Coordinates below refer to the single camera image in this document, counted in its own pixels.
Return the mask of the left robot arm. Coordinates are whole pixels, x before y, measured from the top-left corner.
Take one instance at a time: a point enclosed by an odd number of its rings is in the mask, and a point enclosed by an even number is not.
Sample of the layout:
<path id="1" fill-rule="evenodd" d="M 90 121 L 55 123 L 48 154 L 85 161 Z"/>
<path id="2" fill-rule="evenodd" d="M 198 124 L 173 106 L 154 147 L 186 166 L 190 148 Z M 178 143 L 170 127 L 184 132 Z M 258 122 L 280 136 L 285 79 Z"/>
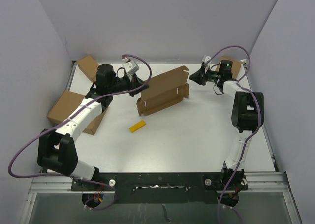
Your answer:
<path id="1" fill-rule="evenodd" d="M 38 165 L 64 176 L 81 178 L 89 190 L 99 186 L 99 170 L 78 159 L 75 142 L 88 124 L 107 110 L 114 95 L 128 93 L 134 96 L 148 88 L 148 83 L 136 75 L 139 66 L 135 61 L 127 60 L 122 68 L 124 75 L 119 77 L 110 64 L 98 67 L 96 80 L 80 105 L 60 127 L 42 132 L 38 145 Z"/>

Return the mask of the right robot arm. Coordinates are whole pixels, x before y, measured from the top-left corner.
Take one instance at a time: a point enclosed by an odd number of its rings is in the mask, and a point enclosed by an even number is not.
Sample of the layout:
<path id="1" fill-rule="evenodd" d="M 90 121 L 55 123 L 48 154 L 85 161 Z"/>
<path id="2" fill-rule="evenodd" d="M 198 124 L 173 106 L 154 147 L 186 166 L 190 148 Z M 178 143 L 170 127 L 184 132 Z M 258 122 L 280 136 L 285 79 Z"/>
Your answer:
<path id="1" fill-rule="evenodd" d="M 230 153 L 223 163 L 223 174 L 219 176 L 220 185 L 229 189 L 236 182 L 244 180 L 245 159 L 249 145 L 264 122 L 264 95 L 245 88 L 233 77 L 233 61 L 221 60 L 212 70 L 203 60 L 201 68 L 193 73 L 189 79 L 199 85 L 211 82 L 222 94 L 233 98 L 231 123 L 236 129 L 236 138 Z"/>

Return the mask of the yellow wooden block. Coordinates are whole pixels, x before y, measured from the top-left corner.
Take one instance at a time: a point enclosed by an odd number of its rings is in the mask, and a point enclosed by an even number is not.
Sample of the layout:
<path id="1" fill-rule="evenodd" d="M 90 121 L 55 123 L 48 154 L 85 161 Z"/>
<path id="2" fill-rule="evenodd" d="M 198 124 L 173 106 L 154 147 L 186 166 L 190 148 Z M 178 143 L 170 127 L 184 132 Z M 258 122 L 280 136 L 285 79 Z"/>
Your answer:
<path id="1" fill-rule="evenodd" d="M 137 122 L 136 124 L 132 125 L 129 130 L 131 133 L 136 132 L 137 130 L 141 129 L 142 127 L 144 127 L 146 125 L 146 122 L 144 120 L 141 120 L 139 122 Z"/>

